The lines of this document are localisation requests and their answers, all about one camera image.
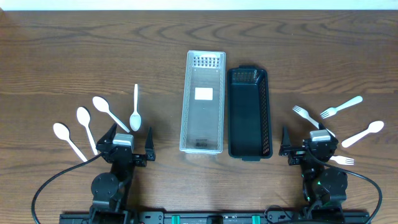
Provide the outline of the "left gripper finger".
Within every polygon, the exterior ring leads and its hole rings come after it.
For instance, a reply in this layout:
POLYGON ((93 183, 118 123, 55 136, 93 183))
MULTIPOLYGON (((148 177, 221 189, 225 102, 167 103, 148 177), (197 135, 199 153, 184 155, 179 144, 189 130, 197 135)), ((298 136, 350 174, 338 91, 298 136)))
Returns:
POLYGON ((117 130, 117 124, 114 123, 110 129, 98 140, 96 143, 97 146, 102 146, 106 144, 111 144, 113 142, 113 139, 116 135, 116 130, 117 130))
POLYGON ((150 127, 147 133, 147 139, 145 143, 145 150, 154 150, 152 128, 150 127))

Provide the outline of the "white plastic spoon angled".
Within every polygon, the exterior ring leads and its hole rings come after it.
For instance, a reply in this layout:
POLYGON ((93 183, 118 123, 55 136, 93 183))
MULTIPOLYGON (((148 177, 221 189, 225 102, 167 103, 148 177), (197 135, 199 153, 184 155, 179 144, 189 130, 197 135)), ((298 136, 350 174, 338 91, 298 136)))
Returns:
POLYGON ((117 117, 115 116, 109 108, 109 103, 102 97, 100 96, 94 96, 93 99, 93 104, 95 106, 95 108, 103 113, 107 113, 108 115, 110 115, 110 117, 120 126, 123 128, 123 130, 125 130, 125 132, 129 133, 130 130, 129 128, 117 117))

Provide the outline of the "black plastic basket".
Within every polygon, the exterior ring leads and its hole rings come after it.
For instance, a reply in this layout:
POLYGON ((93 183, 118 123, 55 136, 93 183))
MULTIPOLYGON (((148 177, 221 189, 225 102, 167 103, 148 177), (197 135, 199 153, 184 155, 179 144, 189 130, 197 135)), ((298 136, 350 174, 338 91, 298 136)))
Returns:
POLYGON ((229 155, 243 161, 271 158, 273 149, 267 71, 254 65, 229 69, 227 95, 229 155))

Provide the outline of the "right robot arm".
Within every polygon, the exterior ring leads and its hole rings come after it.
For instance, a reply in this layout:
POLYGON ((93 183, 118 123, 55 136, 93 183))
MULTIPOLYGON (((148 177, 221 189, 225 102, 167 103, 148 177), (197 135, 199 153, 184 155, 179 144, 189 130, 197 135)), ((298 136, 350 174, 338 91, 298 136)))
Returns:
POLYGON ((325 167, 337 144, 337 138, 321 126, 312 131, 310 138, 303 140, 301 146, 293 146, 287 128, 283 127, 279 155, 287 156, 290 166, 299 165, 301 168, 303 196, 308 202, 300 212, 304 220, 345 222, 341 204, 347 199, 347 174, 325 167))

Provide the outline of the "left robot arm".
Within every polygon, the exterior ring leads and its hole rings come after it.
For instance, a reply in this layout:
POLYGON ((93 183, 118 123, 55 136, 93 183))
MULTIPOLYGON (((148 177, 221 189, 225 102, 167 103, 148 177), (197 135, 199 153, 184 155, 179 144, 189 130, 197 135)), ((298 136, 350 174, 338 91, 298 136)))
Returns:
POLYGON ((127 208, 127 199, 132 185, 134 169, 145 167, 155 160, 152 130, 148 130, 145 154, 135 154, 134 137, 116 132, 114 124, 96 143, 96 149, 109 164, 111 170, 99 174, 91 184, 93 204, 90 207, 89 223, 137 223, 134 210, 127 208))

